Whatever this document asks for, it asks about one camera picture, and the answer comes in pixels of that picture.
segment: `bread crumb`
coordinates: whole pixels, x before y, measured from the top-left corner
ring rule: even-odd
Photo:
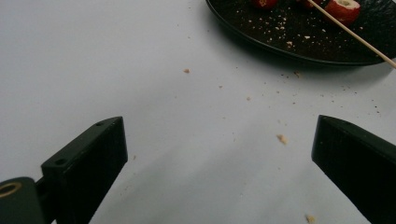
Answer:
[[[301,77],[301,74],[300,74],[299,72],[297,72],[297,71],[294,71],[294,75],[296,75],[297,78],[300,78],[300,77]]]
[[[306,222],[308,224],[315,224],[315,217],[311,215],[305,215]]]
[[[288,143],[288,139],[283,134],[277,134],[276,135],[277,139],[279,139],[279,142],[281,142],[283,145],[286,145]]]

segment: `white table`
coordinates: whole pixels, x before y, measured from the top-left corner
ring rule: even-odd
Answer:
[[[92,224],[368,223],[311,161],[318,115],[396,143],[388,64],[293,62],[204,0],[3,1],[0,77],[1,181],[123,116],[130,159]]]

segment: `black plate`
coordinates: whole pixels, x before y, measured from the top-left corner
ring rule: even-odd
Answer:
[[[357,0],[361,14],[349,27],[390,58],[396,57],[396,4],[392,0]],[[295,59],[330,65],[360,66],[384,62],[316,9],[295,0],[278,0],[270,11],[250,0],[206,0],[218,19],[244,39]]]

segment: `wooden skewer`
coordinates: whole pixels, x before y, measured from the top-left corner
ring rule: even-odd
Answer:
[[[317,8],[321,13],[323,13],[325,16],[327,16],[330,20],[335,22],[337,25],[339,25],[341,28],[343,28],[347,33],[355,37],[357,40],[359,40],[363,45],[365,45],[367,48],[375,52],[379,57],[381,57],[384,61],[392,65],[394,68],[396,68],[396,62],[394,62],[392,59],[388,58],[385,54],[383,54],[381,51],[373,47],[371,44],[367,43],[364,39],[362,39],[360,36],[357,34],[353,33],[351,30],[349,30],[343,23],[338,21],[336,18],[334,18],[332,15],[330,15],[327,11],[325,11],[323,8],[321,8],[318,4],[316,4],[313,0],[307,0],[310,4],[312,4],[315,8]]]

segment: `screw hole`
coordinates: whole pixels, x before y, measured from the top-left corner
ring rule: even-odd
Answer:
[[[57,161],[55,162],[55,164],[57,164],[57,165],[63,165],[63,164],[65,164],[66,162],[67,162],[66,159],[60,159],[60,160],[57,160]]]
[[[12,182],[12,183],[8,183],[3,186],[0,186],[0,198],[4,198],[10,194],[15,193],[21,187],[22,187],[22,184],[20,182]]]

